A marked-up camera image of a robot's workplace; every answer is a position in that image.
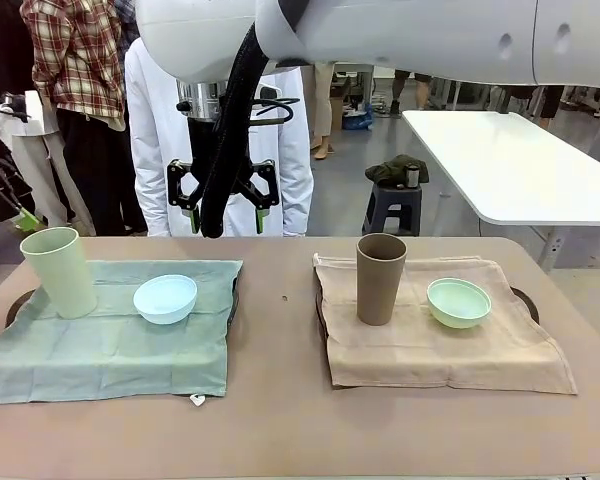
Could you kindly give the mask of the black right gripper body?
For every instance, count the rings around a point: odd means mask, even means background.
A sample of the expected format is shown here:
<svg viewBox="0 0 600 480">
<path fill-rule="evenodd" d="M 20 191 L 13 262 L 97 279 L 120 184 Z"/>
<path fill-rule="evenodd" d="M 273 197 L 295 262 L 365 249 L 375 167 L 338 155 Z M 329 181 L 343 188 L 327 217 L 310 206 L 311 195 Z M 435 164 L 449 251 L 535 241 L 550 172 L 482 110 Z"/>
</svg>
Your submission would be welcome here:
<svg viewBox="0 0 600 480">
<path fill-rule="evenodd" d="M 207 176 L 216 152 L 215 123 L 188 118 L 187 124 L 192 151 L 190 173 L 193 176 Z"/>
</svg>

